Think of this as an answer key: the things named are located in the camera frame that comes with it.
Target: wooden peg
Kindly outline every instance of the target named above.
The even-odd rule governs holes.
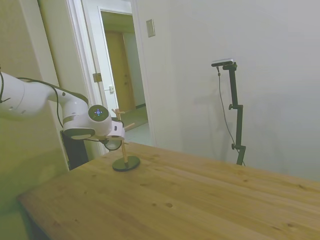
[[[124,130],[126,130],[126,129],[128,129],[128,128],[130,128],[130,127],[134,126],[134,125],[135,125],[135,123],[131,123],[131,124],[129,124],[128,126],[125,126],[125,127],[124,127]]]
[[[116,110],[112,109],[112,111],[115,113],[116,118],[121,121],[121,116],[120,116],[121,112],[119,111],[119,109],[118,108]],[[127,166],[128,165],[128,156],[127,156],[127,152],[126,152],[125,141],[122,140],[121,142],[122,142],[121,149],[122,149],[124,164]]]

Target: round black base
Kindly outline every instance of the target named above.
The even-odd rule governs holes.
[[[117,172],[127,172],[132,169],[135,169],[140,164],[140,159],[136,156],[128,156],[128,163],[125,164],[124,158],[115,160],[112,164],[113,170]]]

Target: wooden object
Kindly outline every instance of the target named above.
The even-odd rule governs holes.
[[[320,183],[130,143],[19,197],[52,240],[319,240]]]
[[[123,33],[106,31],[105,37],[119,108],[125,112],[134,110],[136,104]]]
[[[115,113],[117,119],[121,121],[121,114],[124,114],[124,112],[120,111],[119,109],[116,109],[116,110],[112,109],[112,111]],[[134,125],[134,123],[126,126],[124,129],[126,129],[127,127],[131,127],[132,125]],[[130,170],[133,170],[136,167],[138,167],[140,164],[140,159],[138,157],[127,155],[125,145],[127,145],[127,143],[124,140],[122,140],[121,150],[122,150],[123,157],[115,160],[112,164],[112,168],[118,172],[127,172]]]
[[[119,109],[116,109],[116,110],[112,109],[112,111],[115,113],[116,118],[121,121],[121,114],[124,114],[125,112],[124,111],[120,111]],[[127,156],[126,147],[125,147],[125,144],[124,144],[125,141],[122,140],[121,142],[122,142],[121,143],[121,150],[122,150],[122,154],[123,154],[124,164],[128,164],[128,156]]]

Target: doorway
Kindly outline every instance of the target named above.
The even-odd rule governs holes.
[[[118,107],[125,112],[121,120],[125,126],[134,123],[126,139],[152,145],[133,17],[101,11],[101,18]]]

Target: black cable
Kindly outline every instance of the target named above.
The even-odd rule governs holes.
[[[232,142],[234,145],[236,145],[235,143],[235,140],[234,140],[234,137],[232,136],[230,130],[229,130],[229,126],[228,126],[228,123],[227,123],[227,118],[226,118],[226,112],[225,112],[225,106],[224,106],[224,101],[222,100],[222,96],[221,96],[221,80],[220,80],[220,76],[221,76],[221,73],[219,71],[219,67],[217,66],[216,69],[218,70],[218,77],[219,77],[219,95],[220,95],[220,100],[221,100],[221,105],[222,105],[222,110],[223,110],[223,117],[224,117],[224,122],[225,122],[225,125],[226,125],[226,129],[228,130],[229,134],[230,134],[230,137],[232,139]]]
[[[1,82],[2,82],[1,90],[0,90],[0,104],[2,104],[3,102],[9,100],[11,97],[2,101],[2,94],[4,93],[4,89],[5,89],[5,80],[4,80],[4,76],[2,75],[2,72],[1,72],[1,67],[0,67],[0,76],[1,76]]]
[[[59,120],[59,123],[60,123],[61,127],[64,128],[63,124],[61,123],[60,116],[59,116],[59,95],[58,95],[58,92],[57,92],[56,88],[51,86],[51,85],[49,85],[49,84],[47,84],[44,81],[39,81],[39,80],[35,80],[35,79],[32,79],[32,78],[28,78],[28,77],[17,77],[17,79],[24,79],[24,80],[29,80],[30,82],[41,83],[41,84],[47,85],[47,86],[49,86],[50,88],[53,89],[53,91],[55,92],[55,95],[56,95],[56,115],[58,117],[58,120]]]

